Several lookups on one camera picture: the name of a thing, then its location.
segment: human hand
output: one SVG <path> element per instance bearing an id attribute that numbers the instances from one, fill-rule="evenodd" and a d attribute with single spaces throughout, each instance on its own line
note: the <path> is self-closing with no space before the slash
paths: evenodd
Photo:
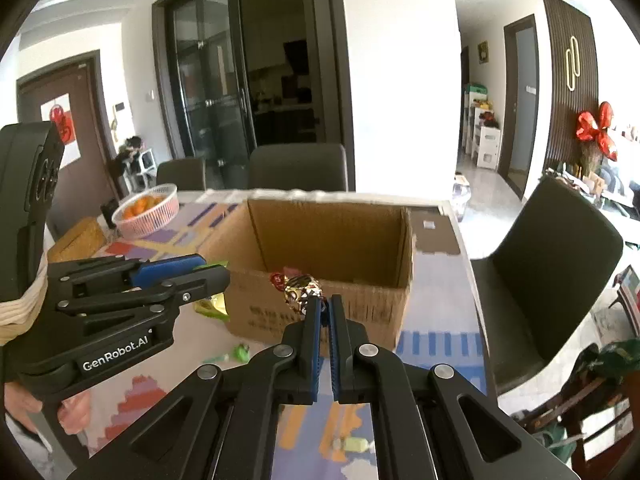
<path id="1" fill-rule="evenodd" d="M 78 434 L 91 422 L 91 393 L 85 390 L 62 401 L 58 421 L 66 434 Z"/>
<path id="2" fill-rule="evenodd" d="M 19 383 L 4 384 L 4 408 L 27 430 L 36 433 L 36 427 L 29 418 L 29 413 L 38 413 L 42 409 L 42 403 Z"/>

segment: beige strap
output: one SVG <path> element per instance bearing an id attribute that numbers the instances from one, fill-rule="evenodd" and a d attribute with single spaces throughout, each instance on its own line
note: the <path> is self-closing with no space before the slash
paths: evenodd
<path id="1" fill-rule="evenodd" d="M 0 346 L 27 332 L 47 294 L 47 256 L 40 259 L 36 279 L 19 300 L 0 303 Z"/>

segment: metal bolt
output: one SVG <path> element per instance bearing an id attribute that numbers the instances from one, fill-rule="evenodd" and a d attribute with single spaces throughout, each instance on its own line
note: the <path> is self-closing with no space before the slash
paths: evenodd
<path id="1" fill-rule="evenodd" d="M 293 354 L 293 348 L 291 348 L 289 345 L 276 345 L 273 349 L 273 353 L 277 357 L 289 357 L 291 354 Z"/>
<path id="2" fill-rule="evenodd" d="M 450 379 L 453 377 L 453 368 L 449 365 L 438 365 L 433 371 L 441 379 Z"/>
<path id="3" fill-rule="evenodd" d="M 216 365 L 202 365 L 198 368 L 198 377 L 204 381 L 213 379 L 218 374 L 218 367 Z"/>
<path id="4" fill-rule="evenodd" d="M 360 345 L 358 352 L 360 352 L 360 355 L 364 355 L 364 357 L 373 357 L 378 355 L 378 347 L 371 343 L 366 343 L 364 345 Z"/>

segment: plastic basket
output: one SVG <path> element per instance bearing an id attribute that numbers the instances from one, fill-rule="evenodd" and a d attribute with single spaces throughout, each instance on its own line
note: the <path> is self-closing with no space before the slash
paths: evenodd
<path id="1" fill-rule="evenodd" d="M 165 199 L 138 216 L 124 219 L 125 209 L 133 205 L 137 199 L 146 195 L 153 197 L 164 196 Z M 123 238 L 127 240 L 142 238 L 167 225 L 178 214 L 178 209 L 180 209 L 180 204 L 178 203 L 177 186 L 175 184 L 162 184 L 138 193 L 123 202 L 113 213 L 113 223 L 116 224 Z"/>

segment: patterned tablecloth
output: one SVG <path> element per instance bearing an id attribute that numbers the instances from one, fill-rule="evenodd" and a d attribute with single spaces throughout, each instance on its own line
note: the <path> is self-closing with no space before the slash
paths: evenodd
<path id="1" fill-rule="evenodd" d="M 414 282 L 396 353 L 404 362 L 421 367 L 448 363 L 486 393 L 482 338 L 476 314 L 478 293 L 448 203 L 425 204 L 396 197 L 299 191 L 180 194 L 180 212 L 169 225 L 141 240 L 116 240 L 100 254 L 159 260 L 197 253 L 212 229 L 233 213 L 237 203 L 249 196 L 439 206 L 452 222 L 460 254 L 421 252 L 414 255 Z M 429 298 L 427 304 L 424 301 L 417 304 L 415 298 L 418 296 Z M 181 307 L 174 338 L 174 345 L 167 350 L 92 388 L 92 423 L 86 432 L 92 452 L 99 452 L 203 361 L 230 352 L 240 342 L 221 321 L 195 313 L 190 304 Z M 265 348 L 258 342 L 248 343 L 252 354 Z M 237 363 L 233 361 L 220 363 L 221 368 L 235 365 Z M 350 435 L 373 440 L 369 407 L 366 404 L 340 406 L 333 402 L 326 360 L 322 363 L 318 402 L 313 406 L 286 406 L 282 413 L 272 478 L 377 478 L 374 452 L 351 453 L 334 449 L 335 439 Z"/>

